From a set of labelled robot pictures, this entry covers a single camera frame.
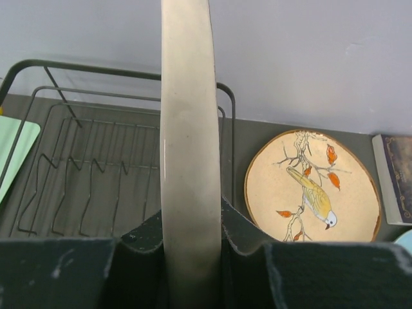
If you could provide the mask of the green paper folder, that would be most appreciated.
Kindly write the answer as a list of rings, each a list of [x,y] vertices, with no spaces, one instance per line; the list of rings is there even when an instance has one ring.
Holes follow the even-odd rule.
[[[6,160],[11,151],[20,124],[21,120],[19,119],[1,115],[1,173],[5,169]],[[1,201],[9,190],[40,131],[41,127],[39,124],[28,121],[24,123],[12,159],[7,168],[5,178],[1,184]]]

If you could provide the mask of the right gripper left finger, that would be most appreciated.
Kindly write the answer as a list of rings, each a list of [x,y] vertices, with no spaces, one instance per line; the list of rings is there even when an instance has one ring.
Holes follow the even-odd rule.
[[[1,240],[1,308],[167,308],[161,214],[121,238]]]

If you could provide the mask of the far bird plate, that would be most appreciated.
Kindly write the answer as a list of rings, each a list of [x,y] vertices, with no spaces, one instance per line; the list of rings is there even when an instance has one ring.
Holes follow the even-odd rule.
[[[282,242],[371,242],[382,221],[377,186],[336,139],[295,129],[277,135],[245,174],[252,222]]]

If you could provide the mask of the cream plate with sprig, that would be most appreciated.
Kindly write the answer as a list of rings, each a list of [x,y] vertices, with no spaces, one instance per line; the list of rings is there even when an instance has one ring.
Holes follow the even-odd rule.
[[[161,11],[161,208],[169,301],[172,308],[214,308],[221,178],[209,2],[163,1]]]

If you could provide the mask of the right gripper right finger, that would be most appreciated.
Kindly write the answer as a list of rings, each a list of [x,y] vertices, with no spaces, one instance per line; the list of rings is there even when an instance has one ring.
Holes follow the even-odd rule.
[[[222,308],[410,308],[411,254],[393,243],[277,241],[221,203]]]

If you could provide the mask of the dark paperback book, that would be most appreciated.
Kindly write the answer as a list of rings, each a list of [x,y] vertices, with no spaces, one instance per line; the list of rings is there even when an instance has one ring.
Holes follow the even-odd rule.
[[[411,225],[411,137],[372,138],[386,221]]]

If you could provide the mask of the blue and white plate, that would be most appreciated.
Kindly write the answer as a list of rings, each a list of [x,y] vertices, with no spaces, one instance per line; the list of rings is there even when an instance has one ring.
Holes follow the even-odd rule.
[[[408,250],[411,250],[412,247],[412,230],[408,230],[402,233],[395,241],[397,245],[400,245]]]

